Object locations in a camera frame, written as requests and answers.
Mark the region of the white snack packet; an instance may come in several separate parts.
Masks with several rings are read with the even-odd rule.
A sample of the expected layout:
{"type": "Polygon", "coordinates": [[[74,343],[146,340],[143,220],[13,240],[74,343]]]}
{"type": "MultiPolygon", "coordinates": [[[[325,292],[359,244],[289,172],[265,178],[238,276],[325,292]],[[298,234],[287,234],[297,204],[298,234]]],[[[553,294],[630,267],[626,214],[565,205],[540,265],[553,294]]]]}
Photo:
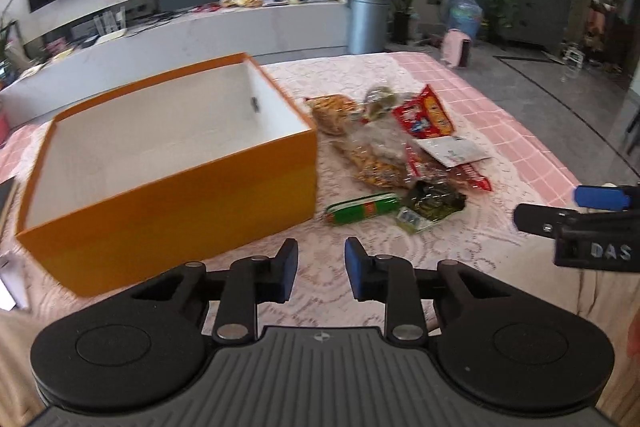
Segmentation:
{"type": "Polygon", "coordinates": [[[488,159],[490,154],[473,141],[446,135],[416,140],[416,145],[447,169],[488,159]]]}

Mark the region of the red cartoon snack bag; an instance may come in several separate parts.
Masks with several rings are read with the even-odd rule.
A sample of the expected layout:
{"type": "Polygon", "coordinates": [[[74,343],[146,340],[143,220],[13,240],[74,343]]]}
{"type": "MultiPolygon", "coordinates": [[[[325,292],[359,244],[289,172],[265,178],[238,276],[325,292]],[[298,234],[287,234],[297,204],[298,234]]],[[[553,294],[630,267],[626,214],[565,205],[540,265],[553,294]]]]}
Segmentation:
{"type": "Polygon", "coordinates": [[[414,139],[433,139],[454,134],[454,124],[433,88],[424,89],[392,110],[400,127],[414,139]]]}

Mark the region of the fries snack bag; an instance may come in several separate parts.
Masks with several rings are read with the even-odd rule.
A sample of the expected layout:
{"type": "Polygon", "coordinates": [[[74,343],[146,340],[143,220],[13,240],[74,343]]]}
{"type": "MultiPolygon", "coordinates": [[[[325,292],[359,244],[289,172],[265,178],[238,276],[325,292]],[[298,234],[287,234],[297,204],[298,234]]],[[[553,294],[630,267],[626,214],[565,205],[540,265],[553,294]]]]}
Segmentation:
{"type": "Polygon", "coordinates": [[[304,98],[304,102],[318,129],[327,135],[346,135],[362,116],[362,106],[344,94],[304,98]]]}

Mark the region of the clear bag yellow snacks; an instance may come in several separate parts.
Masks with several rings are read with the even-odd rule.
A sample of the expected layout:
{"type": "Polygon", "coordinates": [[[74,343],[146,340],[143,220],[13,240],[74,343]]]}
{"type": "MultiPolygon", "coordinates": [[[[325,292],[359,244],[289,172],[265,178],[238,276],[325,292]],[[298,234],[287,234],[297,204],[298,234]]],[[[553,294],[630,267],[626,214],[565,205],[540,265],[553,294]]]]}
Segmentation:
{"type": "Polygon", "coordinates": [[[352,127],[331,145],[356,169],[357,181],[389,190],[408,190],[414,180],[406,152],[410,141],[396,121],[381,119],[352,127]]]}

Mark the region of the clear bag green snacks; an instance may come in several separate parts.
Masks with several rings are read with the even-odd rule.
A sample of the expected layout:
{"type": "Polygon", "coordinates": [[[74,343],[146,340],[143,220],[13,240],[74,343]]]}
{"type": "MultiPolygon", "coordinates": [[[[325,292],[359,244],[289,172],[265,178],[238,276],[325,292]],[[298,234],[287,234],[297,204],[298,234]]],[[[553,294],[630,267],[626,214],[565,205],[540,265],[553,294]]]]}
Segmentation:
{"type": "Polygon", "coordinates": [[[382,118],[395,107],[405,103],[410,96],[410,93],[396,92],[382,84],[372,87],[362,102],[362,121],[371,122],[382,118]]]}

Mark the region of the pink checked tablecloth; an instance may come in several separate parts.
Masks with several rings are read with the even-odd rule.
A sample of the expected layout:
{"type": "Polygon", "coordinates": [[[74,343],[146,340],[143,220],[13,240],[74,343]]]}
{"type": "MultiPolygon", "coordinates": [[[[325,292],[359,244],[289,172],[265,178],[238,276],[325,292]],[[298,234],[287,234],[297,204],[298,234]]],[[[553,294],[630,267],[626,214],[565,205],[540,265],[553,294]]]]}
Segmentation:
{"type": "MultiPolygon", "coordinates": [[[[418,92],[427,83],[444,102],[454,127],[465,139],[491,153],[476,167],[492,191],[472,193],[465,210],[421,234],[409,235],[391,217],[330,227],[320,212],[332,202],[363,195],[367,187],[348,172],[349,165],[320,133],[316,217],[291,230],[206,261],[227,268],[248,254],[272,254],[285,236],[295,237],[300,263],[291,301],[259,308],[260,326],[381,326],[379,303],[355,303],[344,270],[347,236],[358,236],[372,253],[406,257],[420,268],[440,259],[458,259],[506,283],[549,300],[597,324],[610,337],[616,362],[598,403],[621,426],[639,426],[639,348],[629,358],[627,331],[639,312],[639,275],[578,271],[555,267],[549,239],[515,231],[511,212],[520,202],[570,204],[574,174],[533,133],[475,90],[455,72],[419,53],[318,58],[262,66],[280,87],[305,108],[302,98],[343,93],[361,100],[369,88],[386,83],[402,92],[418,92]]],[[[30,376],[28,350],[44,325],[97,303],[79,298],[44,273],[8,233],[2,254],[14,247],[24,262],[30,300],[27,312],[1,311],[1,426],[26,426],[43,405],[30,376]]]]}

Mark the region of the white lace tablecloth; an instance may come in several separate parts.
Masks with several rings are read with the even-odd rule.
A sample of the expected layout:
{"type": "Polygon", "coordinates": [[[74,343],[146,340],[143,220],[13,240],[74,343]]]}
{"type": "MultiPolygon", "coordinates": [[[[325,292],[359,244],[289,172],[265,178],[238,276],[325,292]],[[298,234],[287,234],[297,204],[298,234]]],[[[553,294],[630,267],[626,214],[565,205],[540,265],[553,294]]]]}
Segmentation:
{"type": "Polygon", "coordinates": [[[1,239],[16,261],[29,311],[50,323],[186,261],[227,268],[270,256],[296,239],[292,299],[262,321],[374,325],[377,305],[356,305],[344,243],[404,257],[421,268],[456,259],[536,288],[535,268],[512,212],[521,202],[560,205],[575,178],[511,115],[451,70],[419,53],[318,58],[260,66],[243,54],[168,70],[90,98],[32,128],[12,169],[18,189],[1,239]],[[390,215],[330,225],[329,205],[367,196],[355,166],[318,130],[306,98],[360,100],[386,84],[431,87],[454,127],[487,158],[490,189],[420,233],[390,215]]]}

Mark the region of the green sausage stick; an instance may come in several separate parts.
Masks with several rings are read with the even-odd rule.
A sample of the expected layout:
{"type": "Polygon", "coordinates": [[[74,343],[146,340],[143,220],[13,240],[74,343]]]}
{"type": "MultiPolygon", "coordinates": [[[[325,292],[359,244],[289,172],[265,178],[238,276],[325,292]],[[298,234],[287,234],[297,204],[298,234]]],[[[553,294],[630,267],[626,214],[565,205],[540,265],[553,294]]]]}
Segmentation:
{"type": "Polygon", "coordinates": [[[323,220],[329,225],[351,225],[370,218],[388,215],[400,206],[400,197],[393,193],[378,193],[326,207],[323,220]]]}

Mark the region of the dark green pickle packet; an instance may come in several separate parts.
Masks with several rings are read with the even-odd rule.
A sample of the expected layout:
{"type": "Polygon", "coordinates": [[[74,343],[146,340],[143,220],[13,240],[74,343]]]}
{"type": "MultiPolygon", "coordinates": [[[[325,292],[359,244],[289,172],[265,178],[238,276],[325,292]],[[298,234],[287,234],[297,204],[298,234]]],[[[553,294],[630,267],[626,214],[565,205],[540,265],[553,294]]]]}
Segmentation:
{"type": "Polygon", "coordinates": [[[408,233],[421,233],[465,206],[466,196],[448,182],[419,180],[401,199],[395,221],[408,233]]]}

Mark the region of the orange cardboard box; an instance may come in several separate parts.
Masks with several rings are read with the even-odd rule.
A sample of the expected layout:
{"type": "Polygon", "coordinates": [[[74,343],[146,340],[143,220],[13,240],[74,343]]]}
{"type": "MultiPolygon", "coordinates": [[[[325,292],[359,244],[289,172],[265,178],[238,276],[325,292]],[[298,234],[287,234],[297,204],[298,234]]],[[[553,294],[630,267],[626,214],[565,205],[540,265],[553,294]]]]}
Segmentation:
{"type": "Polygon", "coordinates": [[[163,72],[55,116],[15,236],[81,297],[309,220],[317,129],[247,54],[163,72]]]}

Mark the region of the red sausage snack packet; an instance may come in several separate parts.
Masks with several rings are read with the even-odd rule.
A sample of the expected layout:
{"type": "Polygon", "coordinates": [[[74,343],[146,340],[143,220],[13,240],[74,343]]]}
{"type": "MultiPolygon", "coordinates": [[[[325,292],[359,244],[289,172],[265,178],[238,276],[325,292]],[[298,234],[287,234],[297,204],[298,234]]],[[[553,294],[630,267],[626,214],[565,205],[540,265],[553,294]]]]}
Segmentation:
{"type": "Polygon", "coordinates": [[[405,145],[406,165],[409,176],[413,180],[422,180],[430,183],[447,182],[458,190],[474,190],[491,192],[492,185],[472,165],[465,164],[457,167],[446,168],[427,153],[420,152],[411,144],[405,145]]]}

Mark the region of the dark grey cabinet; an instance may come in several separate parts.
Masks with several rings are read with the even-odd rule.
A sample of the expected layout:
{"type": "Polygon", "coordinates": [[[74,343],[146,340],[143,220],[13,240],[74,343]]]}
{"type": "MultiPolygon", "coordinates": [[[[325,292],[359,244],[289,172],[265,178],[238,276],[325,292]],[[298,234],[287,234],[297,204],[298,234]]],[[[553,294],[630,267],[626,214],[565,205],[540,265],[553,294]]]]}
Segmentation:
{"type": "Polygon", "coordinates": [[[499,29],[506,41],[553,52],[561,44],[572,0],[514,0],[509,26],[499,29]]]}

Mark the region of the pink space heater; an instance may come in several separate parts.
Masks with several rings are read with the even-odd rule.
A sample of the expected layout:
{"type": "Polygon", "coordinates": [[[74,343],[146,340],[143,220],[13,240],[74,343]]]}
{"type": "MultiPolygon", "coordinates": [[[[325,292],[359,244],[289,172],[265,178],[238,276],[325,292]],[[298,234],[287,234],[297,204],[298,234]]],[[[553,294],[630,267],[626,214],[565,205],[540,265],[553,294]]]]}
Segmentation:
{"type": "Polygon", "coordinates": [[[442,38],[440,59],[451,68],[468,67],[472,44],[472,39],[465,32],[457,28],[449,29],[442,38]]]}

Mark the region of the water jug with pump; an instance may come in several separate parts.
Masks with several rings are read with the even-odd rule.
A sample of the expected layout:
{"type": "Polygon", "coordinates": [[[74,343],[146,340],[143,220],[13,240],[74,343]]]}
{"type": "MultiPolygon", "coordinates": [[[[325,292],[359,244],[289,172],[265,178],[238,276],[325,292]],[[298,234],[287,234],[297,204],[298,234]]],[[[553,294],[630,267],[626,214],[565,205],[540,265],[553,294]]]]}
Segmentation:
{"type": "Polygon", "coordinates": [[[475,40],[483,20],[483,10],[475,0],[454,0],[449,8],[448,28],[457,29],[475,40]]]}

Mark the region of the black notebook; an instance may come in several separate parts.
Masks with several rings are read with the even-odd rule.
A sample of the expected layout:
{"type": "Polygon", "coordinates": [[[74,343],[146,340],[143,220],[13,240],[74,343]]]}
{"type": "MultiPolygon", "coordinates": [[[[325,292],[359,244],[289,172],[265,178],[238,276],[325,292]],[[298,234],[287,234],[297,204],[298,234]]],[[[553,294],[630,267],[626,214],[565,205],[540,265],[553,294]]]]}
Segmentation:
{"type": "Polygon", "coordinates": [[[0,183],[0,235],[3,234],[6,227],[6,220],[8,220],[17,187],[18,182],[14,176],[0,183]]]}

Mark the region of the blue metal trash bin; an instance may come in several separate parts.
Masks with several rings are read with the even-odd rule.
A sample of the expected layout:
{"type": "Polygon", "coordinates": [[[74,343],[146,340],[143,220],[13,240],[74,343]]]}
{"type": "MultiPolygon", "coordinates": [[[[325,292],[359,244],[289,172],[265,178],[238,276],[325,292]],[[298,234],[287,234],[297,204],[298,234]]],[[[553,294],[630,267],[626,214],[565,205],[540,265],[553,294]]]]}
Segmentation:
{"type": "Polygon", "coordinates": [[[358,55],[383,52],[390,0],[347,0],[347,6],[350,9],[349,53],[358,55]]]}

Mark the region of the white tv console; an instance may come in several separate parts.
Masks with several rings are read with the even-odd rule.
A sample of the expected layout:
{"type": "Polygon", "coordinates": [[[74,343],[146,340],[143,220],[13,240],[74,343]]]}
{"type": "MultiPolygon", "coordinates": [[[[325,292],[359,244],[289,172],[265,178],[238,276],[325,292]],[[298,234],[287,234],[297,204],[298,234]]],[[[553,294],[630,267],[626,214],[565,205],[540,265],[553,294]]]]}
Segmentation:
{"type": "Polygon", "coordinates": [[[269,61],[346,52],[349,9],[337,2],[192,13],[72,52],[1,91],[12,128],[171,69],[245,52],[269,61]]]}

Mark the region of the white wifi router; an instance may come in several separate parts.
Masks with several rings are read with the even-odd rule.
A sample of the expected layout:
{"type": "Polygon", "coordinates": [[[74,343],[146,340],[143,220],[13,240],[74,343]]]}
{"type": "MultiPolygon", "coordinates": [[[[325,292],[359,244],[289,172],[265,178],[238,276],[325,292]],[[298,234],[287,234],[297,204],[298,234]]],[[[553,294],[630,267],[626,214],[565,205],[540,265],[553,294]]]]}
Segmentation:
{"type": "Polygon", "coordinates": [[[117,10],[106,10],[93,17],[99,42],[107,42],[126,34],[126,10],[122,5],[117,10]]]}

